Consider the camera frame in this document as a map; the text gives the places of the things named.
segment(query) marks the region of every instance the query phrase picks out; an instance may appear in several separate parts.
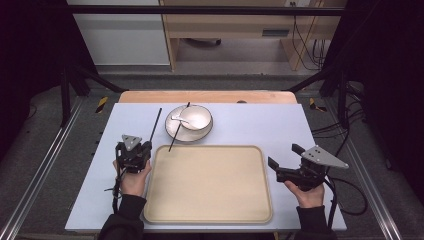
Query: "black wall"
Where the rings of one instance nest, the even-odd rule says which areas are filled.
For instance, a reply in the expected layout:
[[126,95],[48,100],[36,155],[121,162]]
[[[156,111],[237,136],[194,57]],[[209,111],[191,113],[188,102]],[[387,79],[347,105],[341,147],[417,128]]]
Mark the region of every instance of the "black wall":
[[[356,7],[372,6],[354,2]],[[350,18],[341,21],[326,64],[335,59],[349,29],[357,26]],[[423,37],[424,1],[379,1],[348,55],[345,71],[348,80],[363,83],[365,110],[388,160],[404,173],[424,204]]]
[[[0,1],[0,160],[26,120],[31,98],[60,85],[65,65],[97,73],[73,16],[42,11],[40,4],[67,3]],[[81,76],[70,78],[85,85]]]

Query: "metal bracket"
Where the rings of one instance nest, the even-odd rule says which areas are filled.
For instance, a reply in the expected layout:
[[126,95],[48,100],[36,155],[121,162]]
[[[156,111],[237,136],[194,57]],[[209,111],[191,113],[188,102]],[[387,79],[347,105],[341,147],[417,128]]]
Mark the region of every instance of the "metal bracket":
[[141,138],[140,137],[134,137],[134,136],[130,136],[130,135],[122,135],[122,140],[124,141],[125,144],[125,148],[127,149],[127,151],[131,151],[134,149],[134,147],[141,142]]
[[341,161],[318,145],[302,153],[302,157],[319,165],[348,169],[349,164]]

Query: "beige tray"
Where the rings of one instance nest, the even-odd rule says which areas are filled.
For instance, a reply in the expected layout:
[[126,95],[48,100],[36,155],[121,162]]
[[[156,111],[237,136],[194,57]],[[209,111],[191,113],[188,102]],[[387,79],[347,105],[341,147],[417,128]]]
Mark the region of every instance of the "beige tray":
[[152,223],[265,223],[272,209],[256,146],[161,146],[144,217]]

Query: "aluminum frame rail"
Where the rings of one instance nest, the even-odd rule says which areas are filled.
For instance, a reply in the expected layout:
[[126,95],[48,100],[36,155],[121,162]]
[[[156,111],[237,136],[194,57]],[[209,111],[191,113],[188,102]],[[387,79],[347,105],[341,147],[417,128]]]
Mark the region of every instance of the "aluminum frame rail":
[[42,10],[72,14],[192,14],[192,15],[286,15],[346,16],[365,11],[344,8],[252,7],[252,6],[130,6],[130,5],[40,5]]

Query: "white table surface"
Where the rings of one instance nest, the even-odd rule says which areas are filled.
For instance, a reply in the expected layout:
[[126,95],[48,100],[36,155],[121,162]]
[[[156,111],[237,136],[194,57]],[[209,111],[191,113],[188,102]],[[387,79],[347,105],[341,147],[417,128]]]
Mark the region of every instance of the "white table surface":
[[[115,147],[122,141],[122,134],[149,140],[157,113],[162,108],[152,143],[152,165],[158,147],[169,145],[172,138],[165,130],[165,119],[169,112],[186,103],[116,103],[104,130],[87,176],[78,194],[66,230],[98,232],[112,210],[112,193],[104,191],[113,187],[116,172],[112,161]],[[203,139],[174,144],[205,145],[256,145],[264,154],[270,188],[273,216],[265,224],[151,224],[143,214],[145,232],[264,232],[299,229],[294,195],[276,181],[275,172],[267,166],[268,156],[284,168],[299,168],[300,156],[291,151],[292,143],[304,149],[315,145],[305,114],[300,104],[197,104],[208,108],[214,119],[211,132]],[[328,219],[333,194],[326,187],[324,204]],[[337,208],[333,229],[345,230],[344,219]]]

